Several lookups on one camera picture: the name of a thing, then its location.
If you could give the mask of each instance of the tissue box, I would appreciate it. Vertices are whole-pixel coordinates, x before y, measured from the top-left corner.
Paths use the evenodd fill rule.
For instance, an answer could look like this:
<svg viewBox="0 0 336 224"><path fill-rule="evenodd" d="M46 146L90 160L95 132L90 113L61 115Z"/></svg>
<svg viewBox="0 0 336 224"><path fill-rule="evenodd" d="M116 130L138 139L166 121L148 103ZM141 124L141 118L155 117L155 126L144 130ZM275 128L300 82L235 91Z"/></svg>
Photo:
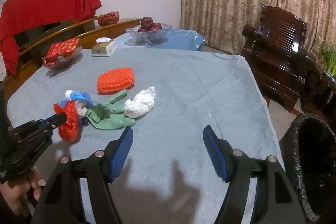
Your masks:
<svg viewBox="0 0 336 224"><path fill-rule="evenodd" d="M92 47L92 56L110 56L117 50L117 44L115 41L107 41L107 42L98 42Z"/></svg>

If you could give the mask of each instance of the blue rubber pad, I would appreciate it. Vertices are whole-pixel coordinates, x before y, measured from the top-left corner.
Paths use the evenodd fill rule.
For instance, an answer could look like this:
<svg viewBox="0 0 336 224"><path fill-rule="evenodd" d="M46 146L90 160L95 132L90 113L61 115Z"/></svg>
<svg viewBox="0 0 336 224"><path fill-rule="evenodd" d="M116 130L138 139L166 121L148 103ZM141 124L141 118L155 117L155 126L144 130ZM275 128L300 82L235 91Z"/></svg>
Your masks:
<svg viewBox="0 0 336 224"><path fill-rule="evenodd" d="M203 141L217 176L223 181L227 180L229 174L226 168L226 160L216 143L216 139L212 136L210 129L207 127L203 130Z"/></svg>
<svg viewBox="0 0 336 224"><path fill-rule="evenodd" d="M120 176L121 171L124 167L127 155L131 149L133 143L133 130L128 128L124 138L122 139L119 147L117 148L112 160L110 168L110 179L112 182Z"/></svg>

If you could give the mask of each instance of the tiled floor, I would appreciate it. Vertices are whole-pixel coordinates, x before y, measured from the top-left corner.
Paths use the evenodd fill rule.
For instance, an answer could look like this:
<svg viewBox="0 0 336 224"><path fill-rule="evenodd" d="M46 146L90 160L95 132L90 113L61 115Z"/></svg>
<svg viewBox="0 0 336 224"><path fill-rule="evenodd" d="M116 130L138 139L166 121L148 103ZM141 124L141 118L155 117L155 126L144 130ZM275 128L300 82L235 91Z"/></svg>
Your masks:
<svg viewBox="0 0 336 224"><path fill-rule="evenodd" d="M216 53L224 53L219 50L204 46L205 52L216 52ZM300 101L295 105L295 109L299 112L301 111ZM289 126L292 121L296 118L296 115L293 113L289 113L286 111L281 105L274 101L270 101L268 106L269 115L271 117L271 121L274 127L274 130L277 134L278 140L280 140L284 134L287 132Z"/></svg>

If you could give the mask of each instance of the green plant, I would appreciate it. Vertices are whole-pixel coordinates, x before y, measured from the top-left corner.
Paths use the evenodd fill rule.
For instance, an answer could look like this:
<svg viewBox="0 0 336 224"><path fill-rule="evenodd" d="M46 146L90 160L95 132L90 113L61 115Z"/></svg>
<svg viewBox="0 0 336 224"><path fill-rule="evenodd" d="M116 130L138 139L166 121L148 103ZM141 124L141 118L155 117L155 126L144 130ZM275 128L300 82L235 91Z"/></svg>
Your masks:
<svg viewBox="0 0 336 224"><path fill-rule="evenodd" d="M334 45L327 44L324 40L319 39L319 50L323 57L324 69L332 76L336 76L336 49Z"/></svg>

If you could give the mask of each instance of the silver bolt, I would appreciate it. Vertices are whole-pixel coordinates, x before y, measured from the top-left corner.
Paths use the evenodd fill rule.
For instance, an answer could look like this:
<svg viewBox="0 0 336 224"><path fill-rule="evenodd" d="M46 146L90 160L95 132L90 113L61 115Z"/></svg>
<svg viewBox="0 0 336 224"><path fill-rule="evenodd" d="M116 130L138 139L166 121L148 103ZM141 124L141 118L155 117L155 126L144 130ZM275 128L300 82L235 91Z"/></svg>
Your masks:
<svg viewBox="0 0 336 224"><path fill-rule="evenodd" d="M270 162L276 162L276 161L277 161L277 158L274 157L274 156L269 156L269 157L268 157L268 160L269 160Z"/></svg>
<svg viewBox="0 0 336 224"><path fill-rule="evenodd" d="M235 155L236 157L240 157L242 154L243 152L241 152L239 149L233 150L233 155Z"/></svg>
<svg viewBox="0 0 336 224"><path fill-rule="evenodd" d="M66 164L70 159L68 157L61 158L61 163Z"/></svg>
<svg viewBox="0 0 336 224"><path fill-rule="evenodd" d="M100 158L104 155L104 151L103 150L98 150L95 152L94 154L96 157Z"/></svg>

